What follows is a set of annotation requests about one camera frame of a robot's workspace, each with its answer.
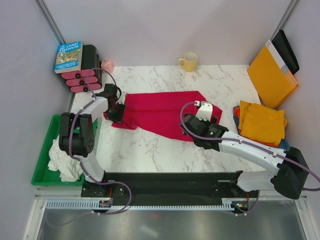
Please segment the crimson red t-shirt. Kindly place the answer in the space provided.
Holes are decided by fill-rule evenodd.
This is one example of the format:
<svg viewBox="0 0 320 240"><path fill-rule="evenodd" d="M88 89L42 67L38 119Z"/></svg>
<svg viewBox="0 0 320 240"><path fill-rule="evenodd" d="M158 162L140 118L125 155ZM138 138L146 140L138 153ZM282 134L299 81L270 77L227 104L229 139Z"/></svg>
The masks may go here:
<svg viewBox="0 0 320 240"><path fill-rule="evenodd" d="M180 111L194 101L205 102L206 98L199 91L128 93L122 123L114 122L111 126L126 130L141 128L172 140L192 142L180 127Z"/></svg>

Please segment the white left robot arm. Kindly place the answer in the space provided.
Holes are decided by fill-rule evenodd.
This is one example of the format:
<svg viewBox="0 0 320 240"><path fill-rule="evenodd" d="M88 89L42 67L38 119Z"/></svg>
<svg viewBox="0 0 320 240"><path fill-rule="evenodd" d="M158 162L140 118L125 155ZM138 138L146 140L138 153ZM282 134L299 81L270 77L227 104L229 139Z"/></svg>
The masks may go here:
<svg viewBox="0 0 320 240"><path fill-rule="evenodd" d="M106 115L106 119L121 124L125 112L125 97L121 89L112 83L104 85L100 93L94 93L91 100L77 112L64 112L60 116L59 148L77 161L92 182L92 191L99 197L106 196L110 185L104 181L105 171L94 154L94 121Z"/></svg>

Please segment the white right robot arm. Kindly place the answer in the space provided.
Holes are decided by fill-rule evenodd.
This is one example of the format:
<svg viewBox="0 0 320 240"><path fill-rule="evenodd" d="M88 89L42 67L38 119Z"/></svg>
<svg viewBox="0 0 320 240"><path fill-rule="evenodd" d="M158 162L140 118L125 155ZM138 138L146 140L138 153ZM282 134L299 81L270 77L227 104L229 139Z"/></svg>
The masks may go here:
<svg viewBox="0 0 320 240"><path fill-rule="evenodd" d="M231 154L263 168L262 171L237 171L229 184L235 197L245 192L275 189L286 198L300 198L308 177L308 165L302 152L290 147L285 150L255 143L216 123L199 120L186 114L180 126L197 147Z"/></svg>

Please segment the black pink drawer organizer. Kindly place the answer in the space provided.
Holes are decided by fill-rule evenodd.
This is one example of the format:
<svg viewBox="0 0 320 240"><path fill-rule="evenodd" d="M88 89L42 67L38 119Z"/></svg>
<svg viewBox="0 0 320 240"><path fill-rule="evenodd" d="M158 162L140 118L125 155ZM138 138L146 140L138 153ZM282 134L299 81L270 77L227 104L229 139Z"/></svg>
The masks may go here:
<svg viewBox="0 0 320 240"><path fill-rule="evenodd" d="M100 56L95 46L84 45L82 48L81 69L71 72L61 73L61 78L73 93L88 92L90 85L92 90L102 88L102 72Z"/></svg>

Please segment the small pink box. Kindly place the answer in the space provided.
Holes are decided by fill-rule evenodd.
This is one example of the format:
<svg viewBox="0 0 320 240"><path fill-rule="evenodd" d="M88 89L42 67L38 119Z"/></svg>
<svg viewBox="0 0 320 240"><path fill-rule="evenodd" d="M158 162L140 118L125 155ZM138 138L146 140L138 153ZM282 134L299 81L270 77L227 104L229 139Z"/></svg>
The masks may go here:
<svg viewBox="0 0 320 240"><path fill-rule="evenodd" d="M112 73L114 71L114 63L112 60L109 60L109 59L103 59L101 61L101 64L100 64L101 68L109 73Z"/></svg>

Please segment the yellow ceramic mug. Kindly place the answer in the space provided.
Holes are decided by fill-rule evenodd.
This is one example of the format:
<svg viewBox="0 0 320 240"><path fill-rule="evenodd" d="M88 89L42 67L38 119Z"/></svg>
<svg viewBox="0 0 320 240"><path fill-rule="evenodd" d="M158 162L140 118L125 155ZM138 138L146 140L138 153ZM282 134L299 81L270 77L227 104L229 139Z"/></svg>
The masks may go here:
<svg viewBox="0 0 320 240"><path fill-rule="evenodd" d="M178 60L178 64L187 73L192 73L197 66L197 61L198 56L193 52L188 52Z"/></svg>

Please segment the orange padded envelope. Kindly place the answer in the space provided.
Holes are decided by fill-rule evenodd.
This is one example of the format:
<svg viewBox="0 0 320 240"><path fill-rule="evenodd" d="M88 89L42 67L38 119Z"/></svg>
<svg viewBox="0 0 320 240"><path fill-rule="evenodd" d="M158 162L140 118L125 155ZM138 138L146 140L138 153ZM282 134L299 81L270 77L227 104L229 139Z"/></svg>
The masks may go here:
<svg viewBox="0 0 320 240"><path fill-rule="evenodd" d="M280 106L299 86L271 40L266 42L247 73L264 105L272 109Z"/></svg>

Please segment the folded blue t-shirt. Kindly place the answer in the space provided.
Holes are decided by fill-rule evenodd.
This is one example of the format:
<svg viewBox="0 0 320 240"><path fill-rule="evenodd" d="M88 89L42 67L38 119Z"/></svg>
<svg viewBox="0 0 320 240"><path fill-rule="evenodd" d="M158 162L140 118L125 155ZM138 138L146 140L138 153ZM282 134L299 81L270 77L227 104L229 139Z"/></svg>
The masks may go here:
<svg viewBox="0 0 320 240"><path fill-rule="evenodd" d="M241 130L239 129L239 124L240 124L240 106L237 105L233 108L233 121L237 130L237 134L241 134ZM286 139L282 139L278 145L273 144L273 143L265 143L265 142L260 142L260 144L278 148L278 149L284 149L288 150L290 148L290 145Z"/></svg>

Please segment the blue treehouse paperback book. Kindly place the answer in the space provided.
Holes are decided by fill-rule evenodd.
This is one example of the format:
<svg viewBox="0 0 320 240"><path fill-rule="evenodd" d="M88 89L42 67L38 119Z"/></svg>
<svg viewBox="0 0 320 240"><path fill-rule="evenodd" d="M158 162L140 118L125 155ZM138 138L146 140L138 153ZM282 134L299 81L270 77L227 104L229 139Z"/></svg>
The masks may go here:
<svg viewBox="0 0 320 240"><path fill-rule="evenodd" d="M62 74L79 71L82 65L83 44L81 41L58 46L54 72Z"/></svg>

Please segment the white crumpled t-shirt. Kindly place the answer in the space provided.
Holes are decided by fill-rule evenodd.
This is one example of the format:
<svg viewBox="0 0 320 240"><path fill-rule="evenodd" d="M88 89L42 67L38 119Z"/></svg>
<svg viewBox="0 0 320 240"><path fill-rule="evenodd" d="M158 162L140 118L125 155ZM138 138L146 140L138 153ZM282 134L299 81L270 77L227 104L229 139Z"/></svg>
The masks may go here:
<svg viewBox="0 0 320 240"><path fill-rule="evenodd" d="M60 149L59 135L52 141L48 156L48 169L53 172L59 171L59 178L62 182L76 182L80 180L83 174L80 163Z"/></svg>

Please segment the green plastic tray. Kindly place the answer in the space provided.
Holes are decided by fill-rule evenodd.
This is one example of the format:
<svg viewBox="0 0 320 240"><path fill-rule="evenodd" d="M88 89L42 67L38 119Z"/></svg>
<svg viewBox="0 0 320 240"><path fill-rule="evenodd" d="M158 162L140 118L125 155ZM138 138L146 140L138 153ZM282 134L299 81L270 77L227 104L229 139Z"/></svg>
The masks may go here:
<svg viewBox="0 0 320 240"><path fill-rule="evenodd" d="M60 133L60 122L60 114L52 116L33 177L31 179L31 184L34 186L79 186L85 182L84 174L82 174L77 181L62 182L60 178L60 171L52 171L48 168L50 161L49 150L53 145L53 140L55 140Z"/></svg>

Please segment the black folder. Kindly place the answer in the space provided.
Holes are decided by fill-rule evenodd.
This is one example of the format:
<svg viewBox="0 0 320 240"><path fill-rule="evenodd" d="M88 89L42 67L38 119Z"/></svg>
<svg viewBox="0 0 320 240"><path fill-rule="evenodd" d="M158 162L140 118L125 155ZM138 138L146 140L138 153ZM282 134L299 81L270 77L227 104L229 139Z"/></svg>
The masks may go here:
<svg viewBox="0 0 320 240"><path fill-rule="evenodd" d="M294 75L300 70L300 66L298 60L294 54L294 51L291 48L291 45L286 37L285 32L280 29L276 35L271 40L275 49L283 59L284 63L290 70L290 72Z"/></svg>

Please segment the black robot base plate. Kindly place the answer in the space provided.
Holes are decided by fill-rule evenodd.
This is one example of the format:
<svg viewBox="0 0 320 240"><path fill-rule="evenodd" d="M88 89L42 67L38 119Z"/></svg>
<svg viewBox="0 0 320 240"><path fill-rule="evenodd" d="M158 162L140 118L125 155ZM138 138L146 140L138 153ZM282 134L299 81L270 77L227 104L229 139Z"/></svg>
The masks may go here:
<svg viewBox="0 0 320 240"><path fill-rule="evenodd" d="M236 185L236 172L120 173L108 172L103 182L85 181L83 198L111 197L115 206L136 207L220 206L222 199L253 199Z"/></svg>

